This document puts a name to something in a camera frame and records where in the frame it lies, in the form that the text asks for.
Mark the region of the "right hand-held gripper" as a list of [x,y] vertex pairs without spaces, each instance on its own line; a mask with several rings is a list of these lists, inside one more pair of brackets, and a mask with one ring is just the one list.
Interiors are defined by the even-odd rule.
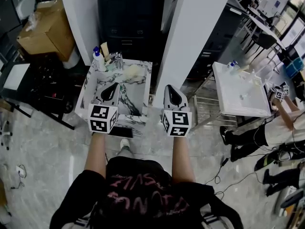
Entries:
[[192,126],[192,112],[187,97],[176,87],[168,84],[164,90],[161,123],[168,136],[185,137]]

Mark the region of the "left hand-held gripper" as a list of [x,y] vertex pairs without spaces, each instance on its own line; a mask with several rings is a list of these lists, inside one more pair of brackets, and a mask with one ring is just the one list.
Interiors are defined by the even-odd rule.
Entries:
[[109,134],[118,120],[119,83],[98,89],[88,108],[88,125],[92,132]]

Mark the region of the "person's right forearm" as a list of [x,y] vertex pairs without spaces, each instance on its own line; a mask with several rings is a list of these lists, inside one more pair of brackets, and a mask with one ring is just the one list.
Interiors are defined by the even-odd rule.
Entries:
[[174,183],[195,182],[185,137],[174,137],[173,139],[172,179]]

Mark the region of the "person's left forearm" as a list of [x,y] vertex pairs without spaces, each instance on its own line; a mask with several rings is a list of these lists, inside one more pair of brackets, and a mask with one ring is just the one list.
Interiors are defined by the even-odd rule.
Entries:
[[92,135],[84,170],[96,172],[106,178],[105,134]]

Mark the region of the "marble sink basin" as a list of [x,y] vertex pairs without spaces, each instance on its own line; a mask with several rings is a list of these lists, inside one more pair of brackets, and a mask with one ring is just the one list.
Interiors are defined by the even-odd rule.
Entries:
[[[139,65],[142,68],[142,73],[133,78],[126,78],[123,71],[132,64]],[[152,65],[148,61],[124,59],[123,70],[109,64],[107,66],[110,68],[109,71],[100,72],[93,62],[81,88],[75,113],[80,118],[87,120],[88,106],[97,90],[109,83],[116,82],[120,84],[119,116],[116,126],[141,132],[147,121]]]

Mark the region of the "white pump bottle blue cap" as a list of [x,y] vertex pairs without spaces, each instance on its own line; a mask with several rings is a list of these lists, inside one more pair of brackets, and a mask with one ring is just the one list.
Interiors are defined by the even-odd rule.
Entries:
[[97,46],[93,49],[93,61],[100,72],[107,71],[107,68],[105,66],[105,58],[101,53],[100,48]]

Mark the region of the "chrome faucet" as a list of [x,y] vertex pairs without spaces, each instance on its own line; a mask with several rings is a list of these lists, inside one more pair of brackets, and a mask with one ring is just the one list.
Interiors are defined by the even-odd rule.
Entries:
[[119,70],[123,70],[123,57],[122,52],[114,52],[110,54],[109,64],[113,64]]

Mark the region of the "metal rack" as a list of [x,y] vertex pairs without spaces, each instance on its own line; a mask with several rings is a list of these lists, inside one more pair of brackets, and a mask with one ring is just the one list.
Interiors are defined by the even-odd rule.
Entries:
[[237,118],[220,110],[214,73],[210,72],[191,97],[193,101],[194,129],[204,125],[237,128]]

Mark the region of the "black floor mat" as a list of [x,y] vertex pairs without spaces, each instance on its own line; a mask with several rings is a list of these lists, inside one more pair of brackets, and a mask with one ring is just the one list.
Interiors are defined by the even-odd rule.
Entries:
[[109,135],[124,137],[124,138],[133,138],[132,129],[127,127],[114,126],[110,131]]

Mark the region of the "beige tube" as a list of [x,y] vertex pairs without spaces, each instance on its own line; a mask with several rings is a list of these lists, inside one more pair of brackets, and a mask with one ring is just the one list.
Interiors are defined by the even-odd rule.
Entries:
[[101,50],[104,55],[105,61],[107,62],[111,58],[111,54],[109,53],[107,42],[101,44]]

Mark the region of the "white plastic roll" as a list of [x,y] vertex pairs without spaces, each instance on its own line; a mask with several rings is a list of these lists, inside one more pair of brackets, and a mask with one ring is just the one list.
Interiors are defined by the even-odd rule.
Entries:
[[72,50],[72,53],[71,53],[68,61],[62,62],[63,67],[65,69],[71,69],[71,68],[75,67],[78,64],[80,57],[81,56],[80,56],[79,50],[78,50],[77,46],[75,46]]

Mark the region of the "person's grey trousers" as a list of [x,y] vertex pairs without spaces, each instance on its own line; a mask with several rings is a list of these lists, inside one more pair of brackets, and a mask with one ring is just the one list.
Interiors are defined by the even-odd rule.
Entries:
[[116,155],[117,157],[134,158],[133,152],[130,150],[129,146],[123,146],[120,152]]

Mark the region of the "white sink basin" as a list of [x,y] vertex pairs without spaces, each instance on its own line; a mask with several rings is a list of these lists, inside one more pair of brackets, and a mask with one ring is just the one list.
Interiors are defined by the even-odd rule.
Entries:
[[248,117],[271,115],[261,78],[218,62],[214,62],[212,67],[221,114]]

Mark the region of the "small bottle blue cap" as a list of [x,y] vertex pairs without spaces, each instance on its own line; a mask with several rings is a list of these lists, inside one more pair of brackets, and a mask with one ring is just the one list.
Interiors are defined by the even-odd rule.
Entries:
[[239,65],[238,65],[238,62],[233,60],[232,62],[229,62],[227,64],[227,71],[229,74],[233,75],[236,73],[236,71],[239,69]]

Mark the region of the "black cabinet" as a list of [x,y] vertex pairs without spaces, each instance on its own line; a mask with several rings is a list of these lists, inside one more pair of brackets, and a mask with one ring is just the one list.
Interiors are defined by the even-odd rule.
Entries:
[[212,33],[186,77],[189,81],[200,81],[212,70],[212,64],[220,59],[235,35],[246,11],[227,3]]

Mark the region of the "large cardboard box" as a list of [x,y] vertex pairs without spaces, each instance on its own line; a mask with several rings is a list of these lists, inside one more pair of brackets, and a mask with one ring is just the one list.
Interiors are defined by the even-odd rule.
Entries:
[[17,42],[31,55],[56,53],[61,61],[67,62],[75,40],[70,29],[62,0],[51,0],[37,4],[35,10],[42,13],[37,27],[25,31],[25,26],[17,37]]

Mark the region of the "white paper sheet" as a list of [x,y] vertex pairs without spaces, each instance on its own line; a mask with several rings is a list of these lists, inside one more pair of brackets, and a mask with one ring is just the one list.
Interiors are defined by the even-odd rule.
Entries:
[[29,63],[14,65],[3,87],[10,90],[17,90],[29,66]]

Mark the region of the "person's black shirt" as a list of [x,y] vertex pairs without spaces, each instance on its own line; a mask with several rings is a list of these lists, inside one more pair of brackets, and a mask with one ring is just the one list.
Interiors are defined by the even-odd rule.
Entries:
[[203,229],[206,205],[211,215],[228,218],[233,229],[244,229],[239,214],[213,187],[174,184],[155,161],[117,156],[109,160],[105,176],[90,170],[77,176],[50,229]]

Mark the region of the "clear plastic bag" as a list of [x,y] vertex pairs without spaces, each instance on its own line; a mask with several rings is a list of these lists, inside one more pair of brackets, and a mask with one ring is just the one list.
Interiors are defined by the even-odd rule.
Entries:
[[33,31],[37,27],[41,17],[42,13],[39,11],[32,13],[28,18],[28,25],[25,26],[25,31]]

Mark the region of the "office chair base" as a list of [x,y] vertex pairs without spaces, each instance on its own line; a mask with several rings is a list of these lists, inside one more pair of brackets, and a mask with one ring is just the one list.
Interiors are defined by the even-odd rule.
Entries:
[[5,147],[9,150],[9,146],[5,144],[5,140],[12,137],[13,133],[9,131],[10,122],[8,120],[4,121],[0,126],[0,146]]

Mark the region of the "blue bin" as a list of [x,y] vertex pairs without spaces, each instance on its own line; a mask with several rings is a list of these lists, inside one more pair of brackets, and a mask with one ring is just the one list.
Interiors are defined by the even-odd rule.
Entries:
[[284,65],[285,73],[289,79],[293,79],[303,68],[303,59],[300,57],[295,58],[288,65]]

